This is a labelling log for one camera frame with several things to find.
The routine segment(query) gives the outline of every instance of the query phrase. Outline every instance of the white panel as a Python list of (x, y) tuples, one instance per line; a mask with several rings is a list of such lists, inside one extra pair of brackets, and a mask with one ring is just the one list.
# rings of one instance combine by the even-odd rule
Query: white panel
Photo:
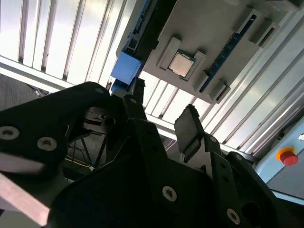
[(300, 83), (300, 80), (303, 79), (303, 71), (304, 58), (302, 57), (226, 144), (237, 148), (279, 102), (284, 99), (289, 91), (293, 90), (293, 88)]
[(42, 66), (50, 9), (51, 9), (51, 0), (42, 0), (40, 2), (37, 38), (36, 38), (35, 54), (33, 61), (33, 67), (37, 70), (41, 70), (41, 66)]
[(87, 0), (80, 22), (67, 81), (83, 83), (95, 48), (107, 0)]
[(38, 28), (40, 0), (28, 0), (28, 18), (26, 24), (23, 64), (32, 67)]
[(158, 103), (165, 87), (166, 87), (167, 83), (165, 81), (160, 81), (159, 84), (157, 85), (146, 109), (145, 109), (145, 112), (147, 114), (151, 114), (152, 111), (154, 110), (156, 104)]
[(196, 110), (198, 111), (199, 117), (201, 117), (205, 113), (206, 109), (210, 106), (209, 103), (207, 103), (199, 98), (196, 98), (193, 105), (195, 106)]
[(223, 142), (227, 138), (231, 131), (239, 124), (274, 81), (300, 53), (303, 46), (304, 29), (300, 29), (295, 34), (294, 38), (283, 48), (280, 54), (275, 57), (275, 61), (269, 65), (255, 85), (215, 132), (213, 136), (215, 136), (219, 142)]
[(111, 72), (113, 70), (113, 67), (116, 63), (116, 60), (117, 60), (116, 50), (117, 50), (120, 40), (124, 34), (125, 28), (128, 24), (128, 21), (131, 16), (131, 13), (134, 9), (135, 3), (136, 3), (136, 0), (127, 0), (126, 1), (123, 13), (120, 17), (118, 28), (116, 30), (116, 34), (114, 36), (114, 40), (112, 42), (112, 46), (111, 46), (108, 56), (106, 58), (104, 68), (102, 70), (101, 77), (99, 80), (99, 84), (101, 84), (103, 87), (106, 86), (106, 84), (109, 80), (109, 77), (111, 75)]
[(162, 113), (164, 107), (166, 106), (168, 100), (172, 96), (174, 90), (176, 89), (175, 86), (168, 84), (165, 91), (163, 92), (161, 98), (159, 99), (158, 103), (156, 104), (156, 107), (154, 108), (152, 115), (159, 117)]
[(105, 59), (110, 51), (117, 24), (119, 23), (119, 13), (123, 6), (124, 0), (114, 0), (110, 12), (108, 13), (107, 20), (102, 27), (101, 42), (99, 44), (96, 57), (93, 62), (91, 72), (89, 72), (89, 81), (98, 82), (102, 69), (104, 68)]
[(193, 96), (191, 94), (179, 90), (162, 119), (174, 123), (192, 99)]
[(1, 0), (0, 55), (18, 61), (22, 0)]
[(157, 77), (154, 77), (144, 71), (142, 71), (140, 78), (144, 80), (145, 88), (143, 92), (143, 106), (146, 107), (158, 82), (160, 81)]
[(63, 77), (78, 6), (79, 0), (60, 0), (56, 4), (47, 57), (47, 74), (58, 78)]

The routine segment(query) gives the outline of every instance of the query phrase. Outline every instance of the red emergency stop button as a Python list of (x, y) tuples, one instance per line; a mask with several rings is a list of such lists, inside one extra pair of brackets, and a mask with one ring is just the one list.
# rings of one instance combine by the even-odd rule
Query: red emergency stop button
[(286, 166), (294, 165), (299, 161), (294, 148), (291, 147), (279, 150), (276, 154), (276, 158)]
[(299, 158), (292, 151), (286, 151), (280, 155), (280, 160), (284, 165), (291, 166), (296, 164)]

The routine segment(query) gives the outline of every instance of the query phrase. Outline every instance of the wire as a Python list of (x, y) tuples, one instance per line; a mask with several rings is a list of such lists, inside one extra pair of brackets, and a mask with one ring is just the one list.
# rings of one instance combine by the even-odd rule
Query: wire
[(77, 165), (81, 165), (81, 166), (83, 166), (83, 167), (90, 168), (90, 166), (89, 166), (89, 165), (83, 165), (83, 164), (81, 164), (81, 163), (78, 163), (78, 162), (73, 161), (73, 160), (68, 159), (68, 158), (65, 158), (65, 160), (67, 160), (67, 161), (69, 161), (69, 162), (71, 162), (71, 163), (77, 164)]
[(89, 165), (89, 164), (87, 164), (87, 163), (85, 163), (85, 162), (83, 162), (81, 160), (76, 159), (76, 158), (74, 158), (74, 160), (77, 161), (77, 162), (82, 163), (83, 165)]
[[(86, 156), (87, 156), (87, 158), (88, 158), (88, 160), (89, 160), (89, 162), (87, 162), (87, 163), (93, 165), (91, 156), (90, 156), (90, 154), (89, 154), (89, 151), (88, 151), (88, 149), (87, 149), (87, 147), (86, 147), (86, 144), (85, 144), (85, 140), (84, 140), (83, 138), (81, 139), (81, 142), (82, 142), (82, 145), (83, 145), (83, 147), (84, 147), (84, 149), (85, 149)], [(82, 151), (81, 151), (81, 153), (82, 153), (82, 156), (84, 157), (84, 160), (86, 161), (86, 158), (85, 158), (84, 153), (83, 153)]]
[(170, 141), (170, 143), (168, 143), (168, 145), (166, 145), (165, 146), (165, 149), (167, 149), (169, 146), (171, 146), (171, 143), (174, 141), (174, 139), (172, 139), (171, 141)]
[(73, 151), (73, 156), (72, 156), (72, 161), (71, 161), (71, 167), (70, 168), (72, 168), (72, 164), (73, 164), (73, 161), (74, 161), (75, 147), (76, 147), (76, 141), (74, 142), (74, 151)]
[(177, 142), (177, 141), (175, 141), (171, 146), (169, 146), (169, 147), (166, 149), (166, 151), (168, 151), (172, 146), (174, 146), (176, 142)]

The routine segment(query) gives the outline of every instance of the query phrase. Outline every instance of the black mechanical arm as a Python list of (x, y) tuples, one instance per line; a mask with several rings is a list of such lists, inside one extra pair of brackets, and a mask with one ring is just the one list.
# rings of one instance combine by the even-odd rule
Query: black mechanical arm
[[(142, 98), (140, 79), (121, 97), (88, 82), (0, 112), (0, 196), (48, 228), (299, 227), (192, 105), (174, 125), (184, 162), (168, 159)], [(60, 188), (68, 145), (93, 130), (106, 134), (106, 163)]]

